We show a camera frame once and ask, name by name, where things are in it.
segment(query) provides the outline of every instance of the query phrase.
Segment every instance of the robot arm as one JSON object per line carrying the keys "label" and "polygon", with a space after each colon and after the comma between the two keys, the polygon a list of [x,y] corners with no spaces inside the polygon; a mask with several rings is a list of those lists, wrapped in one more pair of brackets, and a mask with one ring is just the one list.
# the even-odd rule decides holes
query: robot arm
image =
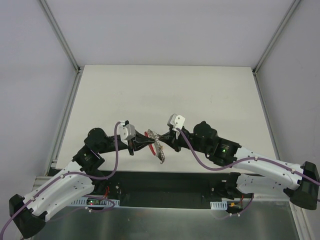
{"label": "robot arm", "polygon": [[203,167],[211,171],[232,167],[259,175],[231,173],[229,181],[221,186],[223,190],[226,189],[224,197],[232,199],[233,193],[237,191],[242,194],[284,193],[293,204],[301,208],[308,210],[317,208],[319,186],[301,176],[303,174],[319,182],[317,167],[313,163],[306,161],[303,165],[299,165],[262,156],[236,142],[219,137],[217,131],[205,121],[197,124],[193,133],[190,133],[183,127],[184,121],[183,116],[173,114],[168,121],[170,131],[162,135],[159,140],[176,152],[181,148],[190,149],[191,146],[193,150],[204,153],[208,160],[222,166],[220,169],[207,167],[197,159]]}
{"label": "robot arm", "polygon": [[37,234],[47,221],[72,201],[106,189],[107,178],[111,176],[105,177],[98,170],[105,162],[100,154],[115,151],[115,141],[118,150],[128,149],[130,155],[155,142],[137,132],[128,121],[119,122],[117,127],[120,124],[120,135],[115,128],[115,136],[107,136],[101,128],[92,129],[84,140],[84,146],[64,169],[38,189],[23,197],[16,194],[9,200],[11,217],[30,201],[13,219],[25,239]]}
{"label": "robot arm", "polygon": [[[177,152],[181,148],[187,148],[204,153],[208,160],[222,166],[223,169],[233,166],[258,174],[230,173],[226,181],[221,182],[217,189],[214,188],[219,196],[234,199],[235,196],[242,194],[283,192],[290,197],[293,204],[309,210],[316,209],[318,185],[296,174],[304,174],[319,182],[319,174],[313,163],[305,162],[301,166],[269,159],[236,142],[219,137],[217,131],[205,121],[197,124],[193,133],[183,127],[184,121],[184,117],[172,115],[168,121],[169,132],[160,135],[157,140],[166,143]],[[117,135],[118,125],[120,125],[119,135]],[[104,176],[98,170],[105,161],[100,154],[115,151],[117,145],[118,150],[128,149],[129,154],[134,155],[135,151],[155,142],[155,139],[137,132],[128,121],[118,122],[114,136],[111,137],[101,128],[92,129],[84,140],[84,146],[64,169],[33,192],[23,197],[16,194],[9,200],[11,219],[24,238],[34,236],[53,215],[72,201],[83,195],[106,189],[107,179],[116,171],[118,162],[116,159],[114,171],[109,176]],[[199,159],[197,161],[207,169],[218,171],[205,166]]]}

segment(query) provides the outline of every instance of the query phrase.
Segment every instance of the white table surface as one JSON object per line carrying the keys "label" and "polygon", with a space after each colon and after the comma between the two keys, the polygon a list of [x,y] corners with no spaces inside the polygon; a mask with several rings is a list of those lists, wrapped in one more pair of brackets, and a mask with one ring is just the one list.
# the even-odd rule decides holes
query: white table surface
{"label": "white table surface", "polygon": [[[222,138],[275,158],[265,116],[249,67],[86,65],[67,125],[57,169],[66,166],[84,145],[92,128],[113,135],[115,123],[129,120],[135,129],[164,134],[172,114],[186,118],[190,132],[206,121]],[[187,149],[175,152],[164,145],[165,162],[148,147],[130,156],[119,153],[119,171],[206,173]],[[218,167],[202,153],[200,159]],[[104,153],[100,170],[112,170],[115,153]],[[226,169],[221,172],[248,172]]]}

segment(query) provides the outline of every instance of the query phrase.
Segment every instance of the metal floor panel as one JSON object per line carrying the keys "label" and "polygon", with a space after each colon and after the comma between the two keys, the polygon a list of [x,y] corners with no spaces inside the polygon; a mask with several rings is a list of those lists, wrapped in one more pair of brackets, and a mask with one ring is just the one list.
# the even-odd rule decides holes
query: metal floor panel
{"label": "metal floor panel", "polygon": [[[53,218],[67,214],[66,207]],[[298,240],[288,202],[254,201],[240,217],[202,209],[119,207],[80,210],[48,222],[34,240]]]}

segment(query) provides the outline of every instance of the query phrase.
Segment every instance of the white wall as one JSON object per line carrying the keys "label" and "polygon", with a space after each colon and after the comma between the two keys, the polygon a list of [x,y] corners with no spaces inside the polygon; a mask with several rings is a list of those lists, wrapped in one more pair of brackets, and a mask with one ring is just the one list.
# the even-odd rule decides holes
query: white wall
{"label": "white wall", "polygon": [[47,0],[84,65],[255,67],[293,0]]}
{"label": "white wall", "polygon": [[[128,119],[140,133],[150,128],[163,134],[168,132],[166,123],[173,113],[186,118],[184,126],[189,131],[205,120],[217,129],[220,137],[264,156],[275,157],[250,67],[86,65],[56,168],[62,169],[70,162],[93,128],[102,128],[112,136],[115,123]],[[134,156],[120,151],[117,170],[210,172],[200,166],[187,149],[178,153],[164,144],[163,151],[164,164],[160,164],[148,147],[135,152]],[[207,166],[218,167],[204,154],[198,155]],[[106,161],[99,169],[114,169],[115,153],[101,156]],[[229,168],[222,172],[230,171],[235,170]]]}
{"label": "white wall", "polygon": [[[280,158],[320,171],[320,1],[303,0],[258,73]],[[320,238],[320,206],[308,211]]]}
{"label": "white wall", "polygon": [[[43,175],[75,72],[36,0],[0,7],[0,228]],[[11,224],[5,239],[14,239]]]}

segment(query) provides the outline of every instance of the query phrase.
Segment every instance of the aluminum frame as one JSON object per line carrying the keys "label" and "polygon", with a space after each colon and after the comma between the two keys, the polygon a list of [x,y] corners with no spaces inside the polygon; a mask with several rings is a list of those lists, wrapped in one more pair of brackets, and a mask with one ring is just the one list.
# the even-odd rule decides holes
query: aluminum frame
{"label": "aluminum frame", "polygon": [[[275,142],[274,134],[273,134],[273,131],[272,131],[272,128],[270,125],[269,114],[268,114],[268,111],[267,111],[267,108],[265,105],[265,101],[264,101],[264,98],[263,98],[263,95],[262,95],[262,92],[261,92],[261,89],[259,86],[259,80],[257,79],[257,72],[261,69],[261,66],[264,64],[266,58],[268,57],[268,55],[272,51],[275,43],[277,42],[277,40],[281,36],[281,33],[284,31],[285,27],[288,25],[289,20],[292,17],[292,15],[297,11],[298,6],[300,5],[301,2],[302,2],[302,0],[294,0],[292,2],[291,6],[289,7],[288,11],[284,15],[282,21],[280,22],[278,28],[276,29],[275,33],[271,37],[265,51],[263,52],[256,67],[253,70],[254,80],[255,80],[257,91],[258,91],[259,98],[261,101],[261,106],[262,106],[262,109],[263,109],[263,112],[265,115],[265,120],[267,123],[267,127],[269,129],[269,134],[271,137],[272,145],[273,145],[274,152],[275,152],[277,159],[280,159],[280,156],[279,156],[279,152],[278,152],[277,145]],[[67,55],[69,61],[71,62],[72,66],[74,67],[74,69],[77,73],[76,78],[73,83],[73,86],[72,86],[72,89],[69,94],[69,98],[68,98],[66,107],[64,109],[64,114],[63,114],[61,123],[58,128],[58,133],[57,133],[56,139],[55,139],[53,146],[52,146],[52,151],[50,153],[48,167],[47,167],[47,173],[48,173],[48,171],[51,167],[55,168],[55,166],[56,166],[57,157],[58,157],[60,147],[61,147],[61,144],[63,141],[63,136],[64,136],[66,128],[67,128],[67,124],[68,124],[69,117],[71,114],[72,106],[73,106],[73,103],[74,103],[74,100],[76,97],[76,93],[77,93],[77,90],[78,90],[78,87],[80,84],[82,70],[81,70],[80,66],[78,65],[78,63],[77,63],[77,61],[76,61],[76,59],[75,59],[75,57],[69,47],[69,45],[68,45],[68,43],[67,43],[67,41],[66,41],[66,39],[60,29],[60,27],[54,17],[54,14],[52,13],[47,1],[46,0],[38,0],[38,3],[41,6],[41,8],[43,9],[44,14],[46,15],[47,20],[52,27],[52,30],[54,31],[58,41],[61,44],[61,47],[63,48],[65,54]],[[50,177],[37,177],[35,183],[38,184],[39,180],[43,179],[43,178],[49,179]],[[292,214],[294,216],[296,228],[299,232],[300,239],[302,239],[302,240],[303,239],[305,239],[305,240],[315,239],[315,237],[313,236],[313,233],[311,231],[309,221],[306,217],[305,211],[303,209],[301,209],[300,207],[294,206],[293,204],[291,204],[291,209],[292,209]]]}

